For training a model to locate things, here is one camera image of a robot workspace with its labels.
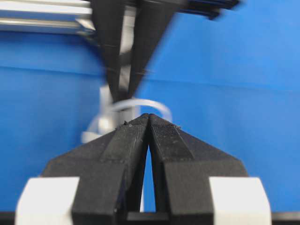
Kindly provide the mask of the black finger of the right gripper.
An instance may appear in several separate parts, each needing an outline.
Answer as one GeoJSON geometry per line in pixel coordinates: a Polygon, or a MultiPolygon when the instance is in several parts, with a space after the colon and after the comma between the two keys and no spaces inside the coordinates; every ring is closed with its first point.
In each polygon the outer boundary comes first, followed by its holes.
{"type": "Polygon", "coordinates": [[[96,29],[106,80],[114,102],[119,101],[120,42],[125,3],[122,0],[92,0],[92,22],[96,29]]]}

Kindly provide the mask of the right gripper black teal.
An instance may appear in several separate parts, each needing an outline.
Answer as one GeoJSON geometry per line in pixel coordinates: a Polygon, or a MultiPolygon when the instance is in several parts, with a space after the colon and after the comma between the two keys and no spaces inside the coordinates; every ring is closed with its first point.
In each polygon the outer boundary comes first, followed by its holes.
{"type": "Polygon", "coordinates": [[[221,9],[231,10],[238,4],[238,0],[189,0],[185,6],[184,0],[138,0],[127,97],[132,98],[137,91],[149,60],[179,9],[184,7],[183,13],[213,20],[220,15],[221,9]]]}

